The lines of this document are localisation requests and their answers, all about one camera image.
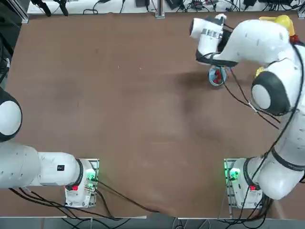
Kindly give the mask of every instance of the black cable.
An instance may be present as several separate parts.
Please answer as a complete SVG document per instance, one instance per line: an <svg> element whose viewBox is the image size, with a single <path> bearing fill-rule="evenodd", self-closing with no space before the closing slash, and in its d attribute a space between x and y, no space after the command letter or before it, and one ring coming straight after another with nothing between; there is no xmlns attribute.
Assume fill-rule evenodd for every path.
<svg viewBox="0 0 305 229"><path fill-rule="evenodd" d="M208 12L210 12L210 10L208 8L206 8L205 6L202 6L202 8L206 9Z"/></svg>
<svg viewBox="0 0 305 229"><path fill-rule="evenodd" d="M212 6L213 6L214 11L216 12L216 4L214 5L213 0L210 0L210 2L212 4Z"/></svg>
<svg viewBox="0 0 305 229"><path fill-rule="evenodd" d="M250 218L253 213L256 211L256 209L259 207L260 203L264 201L262 207L259 209L259 213ZM248 228L248 226L246 226L244 223L245 222L253 222L253 221L257 221L261 218L264 218L265 215L267 214L268 210L270 209L270 206L272 204L272 201L269 197L267 197L266 195L263 195L263 197L261 198L261 200L259 201L259 203L255 206L255 208L253 209L253 211L251 212L251 214L246 218L246 219L240 219L240 220L236 220L235 222L228 222L226 220L222 221L222 220L218 220L219 222L222 222L222 223L227 223L229 224L230 226L231 225L235 225L235 224L243 224L245 227Z"/></svg>
<svg viewBox="0 0 305 229"><path fill-rule="evenodd" d="M247 102L248 105L249 105L249 100L248 100L247 97L245 96L244 91L243 91L241 85L239 84L238 79L237 79L236 75L234 74L232 68L230 68L230 71L231 71L231 73L232 73L232 76L233 76L235 82L237 83L237 86L238 86L240 92L242 93L244 99L246 100L246 102ZM273 123L271 123L268 119L266 119L265 117L263 117L263 116L260 114L260 112L262 112L263 114L266 114L266 115L270 116L271 118L273 118L273 119L274 119L275 121L277 121L278 123L281 123L277 118L275 118L272 114L269 114L268 112L265 112L265 111L263 111L263 110L261 110L261 109L258 109L258 110L257 110L257 114L258 114L261 118L263 118L266 122L268 122L269 124L271 124L272 126L274 126L276 129L279 129L277 126L275 126Z"/></svg>
<svg viewBox="0 0 305 229"><path fill-rule="evenodd" d="M127 219L126 221L124 221L123 223L119 224L118 226L115 226L115 227L112 228L112 229L117 229L117 228L119 228L120 226L122 226L122 225L124 225L125 223L127 223L129 220L131 220L131 219Z"/></svg>
<svg viewBox="0 0 305 229"><path fill-rule="evenodd" d="M69 224L70 226L72 226L72 229L76 228L76 229L80 229L77 226L80 225L80 223L82 223L82 221L78 224L78 225L73 225L70 222L68 222L67 220L65 220L64 218L61 218L63 221L65 221L67 224Z"/></svg>
<svg viewBox="0 0 305 229"><path fill-rule="evenodd" d="M98 12L96 9L94 9L94 8L95 8L95 6L96 6L97 4L99 4L100 2L101 2L101 1L98 0L98 1L94 4L94 6L93 6L92 9L84 9L83 12L82 12L82 14L84 15L86 11L92 11L93 14L99 14L99 12Z"/></svg>
<svg viewBox="0 0 305 229"><path fill-rule="evenodd" d="M189 4L187 4L187 7L186 7L186 9L185 9L185 11L184 12L187 12L188 11L188 9L191 7L191 4L189 3Z"/></svg>
<svg viewBox="0 0 305 229"><path fill-rule="evenodd" d="M99 217L104 217L104 218L107 218L107 219L112 219L110 217L107 217L107 216L104 216L102 214L98 214L98 213L95 213L95 212L90 212L90 211L86 211L86 210L83 210L81 208L74 208L74 207L70 207L70 206L64 206L64 205L61 205L59 203L56 203L57 206L53 206L51 204L45 204L45 203L41 203L39 201L36 201L36 200L33 200L33 199L29 199L27 197L24 197L23 195L21 195L19 192L17 192L16 190L12 189L12 188L9 188L10 191L12 191L13 193L15 193L17 196L21 197L22 199L25 199L25 200L28 200L32 203L36 203L36 204L40 204L40 205L44 205L44 206L47 206L47 207L50 207L50 208L56 208L56 207L60 207L60 208L65 208L65 209L73 209L73 210L76 210L76 211L81 211L81 212L85 212L85 213L88 213L88 214L92 214L92 215L96 215L96 216L99 216Z"/></svg>
<svg viewBox="0 0 305 229"><path fill-rule="evenodd" d="M95 190L95 192L101 197L101 199L102 199L102 201L103 201L103 204L104 204L104 207L105 207L105 209L106 209L106 212L107 212L108 216L109 216L110 218L115 219L115 217L114 217L114 216L110 213L110 211L109 211L109 208L108 208L108 206L107 206L107 203L106 203L106 200L105 200L103 194L102 194L99 190L97 190L97 189Z"/></svg>
<svg viewBox="0 0 305 229"><path fill-rule="evenodd" d="M243 102L242 100L238 99L231 91L230 89L227 87L226 84L224 84L224 87L226 88L226 90L230 93L230 95L236 99L238 102L242 103L243 105L247 106L247 107L251 107L249 104L246 104L245 102ZM257 112L257 114L259 114L259 116L261 118L263 118L265 121L267 121L270 125L272 125L274 128L279 129L276 125L274 125L273 123L271 123L268 119L266 119L265 117L263 117L260 113Z"/></svg>
<svg viewBox="0 0 305 229"><path fill-rule="evenodd" d="M267 9L268 6L269 6L269 2L267 3L266 7L265 7L262 11L264 11L265 9Z"/></svg>
<svg viewBox="0 0 305 229"><path fill-rule="evenodd" d="M31 191L32 194L38 196L38 198L26 193L22 188L19 188L19 190L24 194L26 195L27 197L31 198L31 199L36 199L36 200L43 200L44 202L47 202L53 206L55 206L59 211L61 211L64 215L66 215L67 217L71 218L71 216L69 216L66 212L64 212L63 210L61 210L58 206L58 203L57 202L54 202L54 201L49 201L49 200L46 200L45 198L43 198L42 196L38 195L37 193ZM78 218L70 209L67 209L73 216L75 219L79 219L81 220L80 218Z"/></svg>
<svg viewBox="0 0 305 229"><path fill-rule="evenodd" d="M183 223L182 223L181 219L179 219L179 222L181 223L182 229L184 229L184 226L183 226Z"/></svg>
<svg viewBox="0 0 305 229"><path fill-rule="evenodd" d="M226 90L230 93L230 95L231 95L234 99L236 99L238 102L242 103L243 105L245 105L245 106L247 106L247 107L251 107L249 104L247 104L247 103L243 102L242 100L238 99L238 98L230 91L230 89L229 89L225 84L224 84L224 87L225 87ZM265 114L265 115L270 116L271 118L273 118L273 119L274 119L275 121L277 121L278 123L281 123L277 118L275 118L274 116L272 116L272 114L270 114L270 113L268 113L268 112L266 112L266 111L264 111L264 110L260 110L260 109L258 109L258 111L261 112L261 113L263 113L263 114Z"/></svg>
<svg viewBox="0 0 305 229"><path fill-rule="evenodd" d="M81 222L78 222L76 225L73 225L73 227L71 229L74 229L74 228L78 228L77 226L80 225L81 223L83 222L86 222L86 221L89 221L91 219L82 219Z"/></svg>
<svg viewBox="0 0 305 229"><path fill-rule="evenodd" d="M73 224L67 222L66 220L62 219L62 220L64 220L65 222L67 222L68 224L70 224L71 226L73 226L73 228L78 229L77 226L78 226L79 224L81 224L81 223L84 222L84 221L90 220L90 219L81 219L81 218L77 217L70 209L65 208L66 210L68 210L68 211L74 216L74 218L72 218L72 217L69 216L66 212L64 212L63 210L61 210L59 207L55 206L55 204L57 204L57 205L61 205L61 204L59 204L59 203L57 203L57 202L54 202L54 201L46 200L45 198L43 198L42 196L38 195L37 193L35 193L35 192L33 192L33 191L31 191L31 193L33 193L34 195L38 196L39 198L36 198L36 197L34 197L34 196L30 195L30 194L27 194L22 188L19 188L19 190L20 190L24 195L26 195L27 197L30 197L30 198L32 198L32 199L37 199L37 200L41 200L41 201L50 203L51 205L53 205L55 208L57 208L59 211L61 211L64 215L66 215L66 216L67 216L68 218L70 218L70 219L78 219L78 220L80 220L80 222L79 222L77 225L73 225ZM106 228L109 228L109 226L108 226L107 224L105 224L105 223L103 223L103 222L101 222L101 221L99 221L99 220L97 220L97 219L93 219L93 221L97 221L97 222L101 223L103 226L105 226Z"/></svg>
<svg viewBox="0 0 305 229"><path fill-rule="evenodd" d="M231 1L228 1L228 0L224 0L224 1L226 1L226 2L228 2L228 3L230 3L230 4L232 4L232 5L234 5L234 6L236 7L237 11L240 11L240 8L238 8L238 7L235 5L235 3L231 2Z"/></svg>
<svg viewBox="0 0 305 229"><path fill-rule="evenodd" d="M228 26L226 23L224 24L224 26L227 27L227 28L229 28L229 29L231 29L231 30L234 30L234 28Z"/></svg>
<svg viewBox="0 0 305 229"><path fill-rule="evenodd" d="M60 5L57 7L57 9L52 14L54 14L59 9L59 7L60 7Z"/></svg>
<svg viewBox="0 0 305 229"><path fill-rule="evenodd" d="M152 0L152 5L153 5L153 7L154 7L154 10L157 11L157 8L156 8L156 6L155 6L153 0Z"/></svg>
<svg viewBox="0 0 305 229"><path fill-rule="evenodd" d="M240 6L239 6L239 8L237 8L237 3L239 2L239 4L240 4L240 0L236 0L236 6L234 6L234 8L232 8L232 11L234 11L234 9L236 9L236 11L240 11Z"/></svg>
<svg viewBox="0 0 305 229"><path fill-rule="evenodd" d="M119 196L123 197L124 199L128 200L129 202L133 203L134 205L136 205L136 206L138 206L138 207L140 207L140 208L142 208L142 209L144 209L144 210L146 210L146 211L153 212L153 213L160 213L159 211L149 209L149 208L147 208L147 207L145 207L145 206L143 206L143 205L141 205L141 204L135 202L134 200L132 200L132 199L130 199L130 198L124 196L123 194L119 193L118 191L114 190L112 187L110 187L110 186L104 184L103 182L101 182L101 181L99 181L99 180L93 179L92 181L96 181L96 182L100 183L101 185L103 185L103 186L105 186L106 188L110 189L111 191L115 192L115 193L118 194Z"/></svg>
<svg viewBox="0 0 305 229"><path fill-rule="evenodd" d="M36 198L36 197L34 197L34 196L30 195L30 194L27 194L22 188L19 188L19 190L20 190L24 195L26 195L27 197L30 197L30 198L32 198L32 199L37 199L37 200L43 200L43 201L48 202L48 203L50 203L51 205L55 206L55 204L53 204L51 201L46 200L45 198L41 197L40 195L38 195L38 194L35 193L35 192L32 192L32 193L33 193L34 195L38 196L39 198ZM68 218L71 218L71 219L72 219L71 216L69 216L66 212L64 212L63 210L61 210L59 207L56 207L56 208L57 208L59 211L61 211L64 215L66 215ZM77 216L75 216L74 213L73 213L70 209L68 209L68 210L69 210L69 212L75 217L74 219L79 219L79 220L81 220L80 223L83 222L83 220L80 219L80 218L78 218ZM63 219L63 218L61 218L61 219L62 219L63 221L65 221L66 223L68 223L70 226L73 226L73 227L72 227L73 229L74 229L74 228L79 229L77 226L78 226L80 223L78 223L77 225L73 225L73 224L71 224L70 222L66 221L65 219Z"/></svg>
<svg viewBox="0 0 305 229"><path fill-rule="evenodd" d="M185 2L185 0L179 5L179 7L178 7L176 13L177 13L180 9L181 9L181 10L185 10L184 2Z"/></svg>
<svg viewBox="0 0 305 229"><path fill-rule="evenodd" d="M124 3L125 3L125 0L122 0L122 7L121 7L121 10L120 10L120 13L122 13Z"/></svg>
<svg viewBox="0 0 305 229"><path fill-rule="evenodd" d="M20 190L25 196L28 196L28 197L30 197L31 199L26 198L25 196L23 196L22 194L18 193L16 190L14 190L14 189L12 189L12 188L9 188L9 190L13 191L15 194L17 194L17 195L20 196L21 198L23 198L23 199L25 199L25 200L28 200L28 201L30 201L30 202L33 202L33 203L38 203L38 204L47 206L47 205L45 205L45 204L43 204L43 203L41 203L41 202L34 201L33 199L37 199L37 200L40 200L40 201L43 201L43 202L50 203L52 207L57 208L58 210L60 210L60 211L61 211L64 215L66 215L68 218L80 220L81 222L79 222L79 223L76 224L76 225L73 225L73 224L71 224L71 223L69 223L69 222L67 222L67 221L65 221L65 220L63 219L65 222L67 222L67 223L69 223L71 226L73 226L72 229L74 229L74 228L77 228L77 229L78 229L77 226L80 225L82 222L91 220L91 219L81 219L81 218L77 217L77 216L70 210L70 207L63 206L63 205L61 205L61 204L59 204L59 203L57 203L57 202L55 202L55 201L46 200L45 198L41 197L40 195L38 195L37 193L35 193L35 192L33 192L33 191L31 191L31 193L33 193L34 195L38 196L39 198L36 198L36 197L34 197L34 196L30 195L30 194L27 194L22 188L19 188L19 190ZM68 211L74 216L74 218L71 217L71 216L69 216L66 212L62 211L60 208L65 208L66 210L68 210ZM97 219L92 219L92 220L93 220L93 221L96 221L96 222L99 222L100 224L102 224L103 226L105 226L107 229L111 229L107 224L101 222L100 220L97 220ZM130 220L130 219L126 220L125 222L119 224L119 225L116 226L115 228L120 227L121 225L125 224L125 223L126 223L127 221L129 221L129 220Z"/></svg>

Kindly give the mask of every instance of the white cylinder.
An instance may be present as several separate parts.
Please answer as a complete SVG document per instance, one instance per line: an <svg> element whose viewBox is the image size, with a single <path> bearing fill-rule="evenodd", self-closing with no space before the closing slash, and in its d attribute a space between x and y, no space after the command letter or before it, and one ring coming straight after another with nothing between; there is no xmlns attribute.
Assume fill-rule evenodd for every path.
<svg viewBox="0 0 305 229"><path fill-rule="evenodd" d="M206 21L204 19L194 18L190 26L190 37L194 39L199 39L205 24Z"/></svg>
<svg viewBox="0 0 305 229"><path fill-rule="evenodd" d="M34 148L12 141L0 143L0 188L28 186L39 171Z"/></svg>
<svg viewBox="0 0 305 229"><path fill-rule="evenodd" d="M282 199L298 184L304 171L288 169L277 162L270 153L258 176L262 191L271 199Z"/></svg>
<svg viewBox="0 0 305 229"><path fill-rule="evenodd" d="M30 186L65 186L75 183L80 166L75 157L62 152L39 152L41 170Z"/></svg>

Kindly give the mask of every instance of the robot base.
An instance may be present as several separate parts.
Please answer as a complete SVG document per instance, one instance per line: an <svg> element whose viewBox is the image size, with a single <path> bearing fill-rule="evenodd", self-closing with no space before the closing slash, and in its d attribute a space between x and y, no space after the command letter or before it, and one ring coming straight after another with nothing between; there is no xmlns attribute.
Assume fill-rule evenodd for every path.
<svg viewBox="0 0 305 229"><path fill-rule="evenodd" d="M83 176L78 186L65 188L65 205L74 208L91 208L96 205L97 182L99 159L80 159L83 166Z"/></svg>
<svg viewBox="0 0 305 229"><path fill-rule="evenodd" d="M256 208L262 199L262 190L249 189L247 198L244 203L248 184L244 178L244 163L246 158L226 158L224 160L226 188L229 201L230 214L231 208Z"/></svg>

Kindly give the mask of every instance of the floor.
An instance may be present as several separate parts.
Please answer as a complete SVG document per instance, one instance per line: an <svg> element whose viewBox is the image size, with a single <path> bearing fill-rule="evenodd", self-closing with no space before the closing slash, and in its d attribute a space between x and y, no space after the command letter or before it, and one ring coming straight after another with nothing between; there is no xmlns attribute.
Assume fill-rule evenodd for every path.
<svg viewBox="0 0 305 229"><path fill-rule="evenodd" d="M162 214L152 214L147 217L147 219L131 219L125 225L120 227L120 229L172 229L177 226L177 221L173 227L174 218L162 215ZM113 222L110 220L102 220L111 228L118 225L118 222ZM77 220L71 219L69 222L76 224ZM204 220L202 219L189 219L186 223L186 220L183 219L182 223L185 229L199 229ZM247 224L250 227L256 227L260 222L255 222L252 224ZM210 220L211 229L224 229L227 225L216 220ZM301 229L304 228L305 222L298 220L273 220L269 219L263 224L261 229ZM91 227L91 222L83 222L80 224L79 229L103 229L104 226L101 226L98 222L93 222ZM51 218L24 218L24 219L0 219L0 228L1 229L70 229L67 223L61 219L51 219ZM243 225L236 225L231 227L233 229L244 229ZM200 229L209 229L208 222L205 223Z"/></svg>

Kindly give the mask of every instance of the cable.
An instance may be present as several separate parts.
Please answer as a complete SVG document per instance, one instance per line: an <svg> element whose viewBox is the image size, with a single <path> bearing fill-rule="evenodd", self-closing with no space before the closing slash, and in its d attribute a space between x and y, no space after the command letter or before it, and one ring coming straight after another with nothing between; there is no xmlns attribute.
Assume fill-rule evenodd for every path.
<svg viewBox="0 0 305 229"><path fill-rule="evenodd" d="M178 7L176 13L177 13L180 9L185 10L184 2L185 2L185 0L179 5L179 7Z"/></svg>
<svg viewBox="0 0 305 229"><path fill-rule="evenodd" d="M208 8L206 8L205 6L203 6L204 9L206 9L208 12L210 12L210 10Z"/></svg>
<svg viewBox="0 0 305 229"><path fill-rule="evenodd" d="M80 220L81 222L79 222L77 225L73 225L73 224L71 224L71 223L69 223L69 222L67 222L67 221L65 221L65 220L63 219L65 222L67 222L68 224L70 224L71 226L73 226L73 228L77 228L77 229L78 229L77 226L78 226L80 223L82 223L83 221L87 221L87 220L88 220L88 219L81 219L81 218L77 217L70 209L65 208L65 209L67 209L67 210L74 216L74 218L72 218L72 217L69 216L66 212L64 212L63 210L61 210L59 207L55 206L55 204L57 204L57 205L61 205L61 204L59 204L59 203L57 203L57 202L54 202L54 201L46 200L45 198L41 197L40 195L38 195L37 193L35 193L35 192L33 192L33 191L31 191L31 193L33 193L34 195L38 196L39 198L33 197L33 196L30 195L30 194L27 194L22 188L19 188L19 190L20 190L24 195L26 195L27 197L30 197L30 198L32 198L32 199L37 199L37 200L41 200L41 201L50 203L51 205L53 205L55 208L57 208L59 211L61 211L64 215L66 215L66 216L67 216L68 218L70 218L70 219L78 219L78 220ZM93 221L97 221L97 222L101 223L103 226L105 226L106 228L109 228L109 226L108 226L107 224L105 224L105 223L103 223L103 222L101 222L101 221L99 221L99 220L97 220L97 219L93 219Z"/></svg>
<svg viewBox="0 0 305 229"><path fill-rule="evenodd" d="M206 222L209 223L209 229L211 229L211 223L210 223L210 221L209 221L208 219L206 219L206 220L200 225L200 227L199 227L198 229L201 229L201 228L206 224Z"/></svg>
<svg viewBox="0 0 305 229"><path fill-rule="evenodd" d="M54 13L59 9L59 7L60 7L60 6L58 6L57 9L56 9L52 14L54 14Z"/></svg>
<svg viewBox="0 0 305 229"><path fill-rule="evenodd" d="M122 7L121 7L121 10L120 10L120 13L122 13L124 3L125 3L125 0L122 0Z"/></svg>
<svg viewBox="0 0 305 229"><path fill-rule="evenodd" d="M174 225L175 225L175 221L176 221L176 219L178 219L178 218L174 218L174 219L173 219L173 225L172 225L172 229L174 229Z"/></svg>
<svg viewBox="0 0 305 229"><path fill-rule="evenodd" d="M131 219L127 219L126 221L124 221L123 223L119 224L118 226L116 226L116 227L114 227L114 228L112 228L112 229L117 229L117 228L119 228L120 226L122 226L122 225L124 225L125 223L127 223L129 220L131 220Z"/></svg>
<svg viewBox="0 0 305 229"><path fill-rule="evenodd" d="M64 218L61 218L63 221L65 221L67 224L69 224L70 226L72 226L72 229L76 228L76 229L80 229L77 226L80 225L83 221L79 222L78 225L73 225L70 222L68 222L67 220L65 220Z"/></svg>
<svg viewBox="0 0 305 229"><path fill-rule="evenodd" d="M36 196L38 196L38 198L36 198L36 197L34 197L34 196L32 196L32 195L26 193L22 188L19 188L19 190L20 190L25 196L27 196L27 197L29 197L29 198L31 198L31 199L43 200L44 202L47 202L47 203L53 205L55 208L57 208L59 211L61 211L64 215L66 215L67 217L71 218L71 216L69 216L66 212L64 212L63 210L61 210L58 206L55 206L55 204L58 205L57 202L53 202L53 201L46 200L45 198L41 197L40 195L38 195L37 193L35 193L35 192L33 192L33 191L31 191L31 193L34 194L34 195L36 195ZM70 209L67 209L67 210L75 217L75 219L81 220L81 219L78 218Z"/></svg>
<svg viewBox="0 0 305 229"><path fill-rule="evenodd" d="M115 219L115 217L110 213L110 211L109 211L109 209L108 209L108 206L107 206L107 203L106 203L106 200L105 200L103 194L102 194L99 190L97 190L97 189L95 190L95 192L101 197L101 199L102 199L102 201L103 201L103 204L104 204L104 207L105 207L105 209L106 209L106 211L107 211L108 216L109 216L110 218L112 218L112 219Z"/></svg>
<svg viewBox="0 0 305 229"><path fill-rule="evenodd" d="M238 85L238 88L239 88L240 92L242 93L244 99L246 100L247 104L244 103L243 101L241 101L240 99L237 99L236 96L234 96L233 93L230 92L230 90L229 90L229 89L227 88L227 86L226 86L227 91L228 91L228 92L233 96L233 98L235 98L237 101L241 102L242 104L244 104L244 105L246 105L246 106L248 106L248 107L251 107L251 106L249 105L249 100L248 100L247 97L245 96L244 91L243 91L241 85L239 84L238 79L237 79L236 75L234 74L232 68L230 68L230 71L231 71L231 73L232 73L232 76L233 76L235 82L236 82L237 85ZM279 129L276 125L274 125L274 124L271 123L268 119L266 119L265 117L263 117L263 116L260 114L260 112L262 112L263 114L266 114L266 115L270 116L272 119L274 119L274 120L277 121L278 123L281 123L277 118L275 118L272 114L270 114L270 113L268 113L268 112L265 112L265 111L263 111L263 110L261 110L261 109L258 109L257 112L256 112L262 119L264 119L266 122L268 122L268 123L269 123L270 125L272 125L274 128Z"/></svg>
<svg viewBox="0 0 305 229"><path fill-rule="evenodd" d="M70 207L63 206L63 205L61 205L61 204L59 204L59 203L57 203L57 202L54 202L54 201L46 200L45 198L41 197L40 195L38 195L37 193L35 193L35 192L33 192L33 191L30 191L30 192L31 192L32 194L38 196L39 198L36 198L36 197L34 197L34 196L30 195L30 194L27 194L22 188L19 188L19 190L20 190L25 196L30 197L31 199L26 198L25 196L23 196L22 194L18 193L16 190L14 190L14 189L12 189L12 188L9 188L9 190L13 191L15 194L17 194L17 195L20 196L21 198L23 198L23 199L25 199L25 200L28 200L28 201L30 201L30 202L34 202L34 203L38 203L38 204L41 204L41 205L45 205L45 204L43 204L43 203L41 203L41 202L36 202L36 201L32 200L32 199L37 199L37 200L40 200L40 201L43 201L43 202L50 203L53 207L55 207L55 208L57 208L58 210L60 210L60 211L61 211L64 215L66 215L68 218L80 220L81 222L79 222L79 223L76 224L76 225L73 225L73 224L71 224L71 223L69 223L69 222L67 222L66 220L63 219L65 222L67 222L68 224L70 224L71 226L73 226L73 228L79 229L79 228L77 227L78 225L80 225L80 224L81 224L82 222L84 222L84 221L91 220L91 219L81 219L81 218L77 217L77 216L70 210ZM71 217L71 216L69 216L66 212L62 211L60 208L65 208L65 209L67 209L67 210L74 216L74 218ZM93 220L93 221L96 221L96 222L98 222L98 223L100 223L100 224L102 224L102 225L103 225L104 227L106 227L107 229L111 229L107 224L101 222L100 220L97 220L97 219L92 219L92 220ZM119 224L118 226L116 226L116 227L114 227L114 228L112 228L112 229L116 229L116 228L122 226L123 224L127 223L129 220L130 220L130 219L127 219L125 222Z"/></svg>
<svg viewBox="0 0 305 229"><path fill-rule="evenodd" d="M234 9L236 9L236 11L240 11L240 6L239 6L239 8L237 8L237 3L239 2L239 4L240 4L240 0L236 0L236 6L234 6L234 8L232 8L232 11L234 11Z"/></svg>
<svg viewBox="0 0 305 229"><path fill-rule="evenodd" d="M101 1L98 0L98 1L94 4L94 6L93 6L92 9L84 9L83 12L82 12L82 14L84 15L86 11L92 11L93 14L99 14L99 12L95 9L95 6L96 6L97 4L99 4L100 2L101 2Z"/></svg>
<svg viewBox="0 0 305 229"><path fill-rule="evenodd" d="M124 196L123 194L119 193L118 191L114 190L112 187L104 184L103 182L99 181L99 180L96 180L96 179L93 179L92 181L96 181L98 183L100 183L101 185L105 186L106 188L110 189L111 191L115 192L116 194L118 194L119 196L123 197L124 199L128 200L129 202L133 203L134 205L146 210L146 211L149 211L149 212L154 212L154 213L160 213L159 211L156 211L156 210L152 210L152 209L149 209L147 207L144 207L143 205L135 202L134 200Z"/></svg>
<svg viewBox="0 0 305 229"><path fill-rule="evenodd" d="M236 9L238 9L238 11L240 11L240 8L238 8L238 7L235 5L235 3L231 2L231 1L228 1L228 0L224 0L224 1L226 1L226 2L228 2L228 3L230 3L230 4L232 4L232 5L234 5L234 6L236 7Z"/></svg>
<svg viewBox="0 0 305 229"><path fill-rule="evenodd" d="M224 24L224 26L227 27L227 28L229 28L229 29L231 29L231 30L234 30L234 28L228 26L226 23Z"/></svg>
<svg viewBox="0 0 305 229"><path fill-rule="evenodd" d="M267 3L266 7L265 7L262 11L264 11L265 9L267 9L268 6L269 6L269 2Z"/></svg>
<svg viewBox="0 0 305 229"><path fill-rule="evenodd" d="M210 0L210 2L212 4L212 6L213 6L214 11L216 12L216 4L214 5L213 0Z"/></svg>
<svg viewBox="0 0 305 229"><path fill-rule="evenodd" d="M104 218L107 218L107 219L112 219L110 217L107 217L107 216L104 216L102 214L98 214L98 213L95 213L95 212L90 212L90 211L86 211L86 210L83 210L81 208L74 208L74 207L70 207L70 206L64 206L64 205L61 205L59 203L56 203L57 206L53 206L51 204L45 204L45 203L41 203L39 201L36 201L36 200L33 200L33 199L29 199L23 195L21 195L19 192L17 192L16 190L12 189L12 188L9 188L10 191L12 191L14 194L16 194L17 196L21 197L22 199L25 199L27 201L30 201L32 203L36 203L36 204L40 204L40 205L44 205L44 206L47 206L47 207L51 207L51 208L56 208L56 207L59 207L59 208L65 208L65 209L73 209L73 210L76 210L76 211L81 211L81 212L85 212L85 213L88 213L88 214L92 214L92 215L96 215L96 216L99 216L99 217L104 217Z"/></svg>
<svg viewBox="0 0 305 229"><path fill-rule="evenodd" d="M152 0L152 5L153 5L153 7L154 7L154 10L157 11L157 8L156 8L156 6L155 6L153 0Z"/></svg>

